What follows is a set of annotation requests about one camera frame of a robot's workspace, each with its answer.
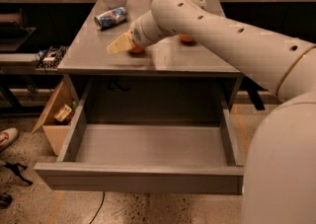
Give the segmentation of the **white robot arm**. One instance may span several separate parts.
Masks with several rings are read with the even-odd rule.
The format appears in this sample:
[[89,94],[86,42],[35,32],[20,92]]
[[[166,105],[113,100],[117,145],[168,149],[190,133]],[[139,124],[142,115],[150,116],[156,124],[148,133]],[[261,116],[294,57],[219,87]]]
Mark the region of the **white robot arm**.
[[316,224],[316,46],[209,13],[205,0],[152,0],[110,53],[190,37],[279,99],[247,152],[242,224]]

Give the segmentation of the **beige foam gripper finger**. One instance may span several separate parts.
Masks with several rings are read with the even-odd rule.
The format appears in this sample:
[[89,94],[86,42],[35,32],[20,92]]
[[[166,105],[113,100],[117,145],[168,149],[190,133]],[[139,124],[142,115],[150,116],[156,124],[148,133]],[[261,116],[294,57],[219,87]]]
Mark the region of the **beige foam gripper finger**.
[[107,46],[107,51],[110,54],[117,54],[124,51],[129,51],[135,48],[132,36],[130,33],[123,33]]

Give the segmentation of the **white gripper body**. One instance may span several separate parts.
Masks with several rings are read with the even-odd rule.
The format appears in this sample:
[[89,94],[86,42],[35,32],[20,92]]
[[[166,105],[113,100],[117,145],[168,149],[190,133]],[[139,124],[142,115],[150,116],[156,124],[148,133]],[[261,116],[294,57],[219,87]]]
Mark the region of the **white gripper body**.
[[130,25],[130,31],[134,42],[142,47],[157,43],[165,37],[163,30],[155,22],[151,11],[136,19]]

